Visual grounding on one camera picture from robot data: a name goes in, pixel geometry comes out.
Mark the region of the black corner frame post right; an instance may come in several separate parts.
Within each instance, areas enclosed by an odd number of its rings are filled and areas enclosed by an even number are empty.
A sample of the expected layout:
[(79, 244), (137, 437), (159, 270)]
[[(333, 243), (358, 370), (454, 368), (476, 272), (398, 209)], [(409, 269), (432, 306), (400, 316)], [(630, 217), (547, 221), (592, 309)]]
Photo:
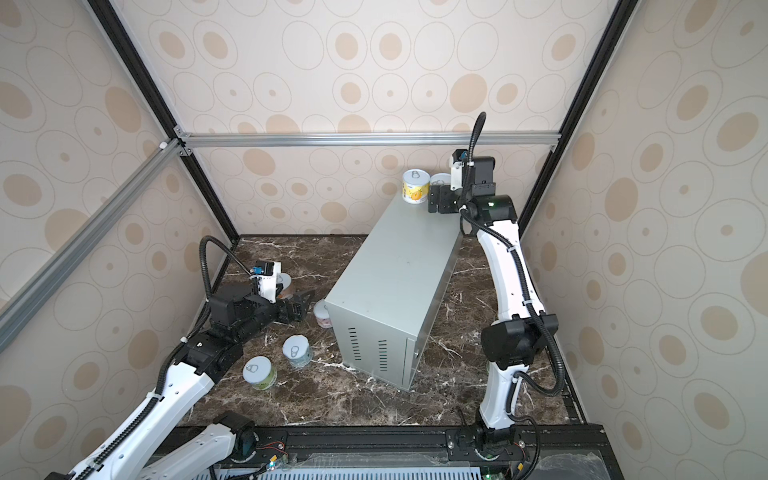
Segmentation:
[(573, 139), (575, 132), (584, 117), (587, 106), (607, 70), (613, 54), (618, 48), (622, 35), (631, 22), (638, 4), (638, 0), (620, 0), (616, 2), (606, 28), (604, 29), (591, 57), (590, 63), (587, 65), (586, 72), (578, 85), (570, 107), (566, 112), (559, 130), (560, 138), (558, 143), (551, 149), (546, 157), (543, 167), (527, 198), (525, 206), (519, 214), (518, 224), (521, 233), (524, 233), (531, 225), (533, 216), (565, 155), (569, 143)]

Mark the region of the green label can left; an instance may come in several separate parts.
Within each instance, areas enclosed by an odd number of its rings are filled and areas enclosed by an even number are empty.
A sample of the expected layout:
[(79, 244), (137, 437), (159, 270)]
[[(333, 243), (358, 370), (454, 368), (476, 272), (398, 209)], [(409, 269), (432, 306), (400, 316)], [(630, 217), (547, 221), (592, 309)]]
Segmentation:
[(277, 380), (277, 371), (269, 358), (257, 356), (246, 362), (242, 376), (254, 389), (265, 391), (274, 385)]

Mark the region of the light blue label can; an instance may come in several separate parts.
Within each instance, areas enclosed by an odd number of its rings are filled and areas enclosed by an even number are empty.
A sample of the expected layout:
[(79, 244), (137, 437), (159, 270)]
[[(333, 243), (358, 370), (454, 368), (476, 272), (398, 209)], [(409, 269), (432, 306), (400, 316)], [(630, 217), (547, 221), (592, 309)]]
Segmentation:
[(292, 335), (287, 338), (283, 343), (282, 351), (294, 369), (306, 367), (313, 358), (312, 347), (304, 335)]

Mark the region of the brown label can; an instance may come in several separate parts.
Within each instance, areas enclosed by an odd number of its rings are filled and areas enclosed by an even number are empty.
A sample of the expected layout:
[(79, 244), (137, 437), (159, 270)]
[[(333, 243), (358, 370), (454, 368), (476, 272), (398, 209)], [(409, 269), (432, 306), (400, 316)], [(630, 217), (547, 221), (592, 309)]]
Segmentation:
[(280, 287), (279, 297), (287, 297), (293, 294), (294, 288), (292, 278), (287, 273), (280, 273), (277, 276), (277, 285)]

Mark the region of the silver aluminium rail left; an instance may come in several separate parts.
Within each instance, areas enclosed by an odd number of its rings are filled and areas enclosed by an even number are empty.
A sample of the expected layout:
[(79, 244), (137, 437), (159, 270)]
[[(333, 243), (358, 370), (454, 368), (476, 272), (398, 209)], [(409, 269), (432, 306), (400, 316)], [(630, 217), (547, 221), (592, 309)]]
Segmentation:
[(6, 350), (44, 306), (48, 299), (80, 265), (134, 204), (159, 172), (182, 150), (181, 141), (168, 139), (155, 150), (128, 180), (67, 240), (51, 259), (23, 285), (1, 312), (1, 349)]

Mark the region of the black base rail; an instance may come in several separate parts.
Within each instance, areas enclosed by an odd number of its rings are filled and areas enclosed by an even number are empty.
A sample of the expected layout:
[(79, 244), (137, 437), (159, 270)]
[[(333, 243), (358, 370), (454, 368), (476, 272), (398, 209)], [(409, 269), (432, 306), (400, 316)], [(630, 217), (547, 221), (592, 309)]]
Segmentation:
[(595, 425), (243, 428), (193, 479), (620, 479)]

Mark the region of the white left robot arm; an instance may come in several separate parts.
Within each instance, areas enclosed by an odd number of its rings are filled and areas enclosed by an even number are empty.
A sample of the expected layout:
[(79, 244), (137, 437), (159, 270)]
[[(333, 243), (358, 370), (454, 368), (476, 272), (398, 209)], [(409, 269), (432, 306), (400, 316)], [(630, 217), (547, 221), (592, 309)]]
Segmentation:
[(49, 479), (136, 479), (183, 415), (243, 356), (243, 344), (273, 322), (302, 320), (314, 297), (308, 290), (273, 302), (255, 287), (234, 285), (207, 298), (204, 318), (171, 352), (155, 388), (114, 434), (67, 474)]

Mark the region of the pink label can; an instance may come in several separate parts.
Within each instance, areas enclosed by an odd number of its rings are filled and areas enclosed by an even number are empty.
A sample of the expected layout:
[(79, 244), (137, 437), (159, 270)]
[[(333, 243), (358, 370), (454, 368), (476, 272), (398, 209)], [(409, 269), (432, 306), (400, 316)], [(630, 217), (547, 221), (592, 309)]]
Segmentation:
[(330, 329), (332, 327), (330, 312), (324, 300), (315, 303), (313, 307), (313, 315), (321, 328)]

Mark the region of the yellow orange label can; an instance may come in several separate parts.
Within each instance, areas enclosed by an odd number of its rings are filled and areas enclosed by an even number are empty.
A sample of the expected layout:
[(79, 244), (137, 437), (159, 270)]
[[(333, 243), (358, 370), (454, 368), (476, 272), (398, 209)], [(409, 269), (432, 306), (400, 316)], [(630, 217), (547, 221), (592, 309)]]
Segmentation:
[(437, 173), (430, 178), (431, 185), (443, 186), (451, 185), (451, 175), (449, 173)]

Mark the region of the black corner frame post left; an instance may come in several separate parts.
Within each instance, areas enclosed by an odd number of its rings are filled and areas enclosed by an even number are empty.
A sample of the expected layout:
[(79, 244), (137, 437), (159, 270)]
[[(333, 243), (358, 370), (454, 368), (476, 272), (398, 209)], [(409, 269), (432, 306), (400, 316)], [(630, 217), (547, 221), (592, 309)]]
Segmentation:
[(113, 6), (113, 3), (111, 1), (89, 0), (85, 4), (94, 14), (97, 24), (104, 31), (106, 38), (115, 49), (119, 59), (138, 87), (143, 100), (158, 121), (163, 132), (171, 140), (178, 140), (181, 143), (183, 147), (183, 153), (181, 154), (182, 163), (226, 238), (236, 245), (240, 240), (240, 234), (225, 211), (223, 203), (214, 191), (213, 185), (198, 158), (182, 138), (182, 130), (176, 121), (176, 117), (161, 93), (153, 75), (141, 58), (126, 27), (118, 17), (118, 11)]

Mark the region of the grey metal cabinet box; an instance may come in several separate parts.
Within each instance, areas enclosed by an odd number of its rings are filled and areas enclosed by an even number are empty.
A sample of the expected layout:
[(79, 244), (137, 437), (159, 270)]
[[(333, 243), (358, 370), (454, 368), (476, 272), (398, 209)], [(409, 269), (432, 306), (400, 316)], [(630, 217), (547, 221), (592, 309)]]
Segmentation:
[(395, 198), (325, 302), (345, 365), (410, 389), (461, 245), (456, 213)]

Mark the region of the black corner frame post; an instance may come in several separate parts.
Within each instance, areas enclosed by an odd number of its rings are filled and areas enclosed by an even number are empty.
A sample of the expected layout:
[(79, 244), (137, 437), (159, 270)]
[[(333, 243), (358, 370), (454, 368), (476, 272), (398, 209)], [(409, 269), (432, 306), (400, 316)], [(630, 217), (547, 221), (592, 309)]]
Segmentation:
[(616, 2), (606, 28), (604, 29), (591, 57), (590, 63), (587, 65), (586, 72), (578, 85), (570, 107), (566, 112), (559, 130), (560, 138), (558, 143), (551, 149), (546, 157), (543, 167), (527, 198), (525, 206), (519, 214), (518, 224), (521, 233), (524, 233), (531, 225), (533, 216), (565, 155), (569, 143), (573, 139), (575, 132), (584, 117), (587, 106), (607, 70), (613, 54), (618, 48), (622, 35), (631, 22), (638, 4), (638, 0), (620, 0)]
[(104, 31), (106, 38), (115, 49), (119, 59), (138, 87), (143, 100), (158, 121), (163, 132), (171, 140), (178, 140), (181, 143), (183, 147), (183, 153), (181, 154), (182, 163), (226, 238), (236, 245), (240, 240), (240, 234), (225, 211), (223, 203), (214, 191), (213, 185), (198, 158), (182, 138), (182, 130), (176, 121), (176, 117), (161, 93), (153, 75), (141, 58), (126, 27), (118, 17), (118, 11), (113, 6), (113, 3), (111, 1), (89, 0), (85, 4), (94, 14), (97, 24)]

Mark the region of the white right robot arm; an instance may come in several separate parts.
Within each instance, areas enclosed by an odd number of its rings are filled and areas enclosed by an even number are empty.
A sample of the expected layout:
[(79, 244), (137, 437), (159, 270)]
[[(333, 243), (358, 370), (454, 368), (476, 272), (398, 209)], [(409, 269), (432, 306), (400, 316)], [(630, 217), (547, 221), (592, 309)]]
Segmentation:
[(473, 426), (462, 428), (455, 445), (481, 449), (512, 442), (515, 426), (533, 421), (516, 414), (517, 398), (526, 385), (545, 397), (559, 396), (565, 386), (565, 364), (554, 335), (559, 322), (545, 311), (525, 263), (517, 214), (511, 198), (496, 193), (495, 159), (471, 159), (454, 152), (451, 181), (430, 187), (431, 213), (459, 215), (462, 226), (479, 241), (497, 294), (498, 319), (481, 332), (488, 361), (488, 382)]

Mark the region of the silver aluminium crossbar back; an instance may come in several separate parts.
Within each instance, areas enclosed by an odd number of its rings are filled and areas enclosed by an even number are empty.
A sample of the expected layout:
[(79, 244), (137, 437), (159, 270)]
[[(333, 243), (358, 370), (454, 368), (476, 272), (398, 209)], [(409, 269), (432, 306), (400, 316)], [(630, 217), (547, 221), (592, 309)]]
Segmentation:
[[(183, 133), (181, 140), (192, 148), (262, 147), (400, 147), (469, 145), (469, 132), (378, 132), (292, 134), (201, 134)], [(546, 145), (559, 142), (556, 131), (484, 132), (478, 145)]]

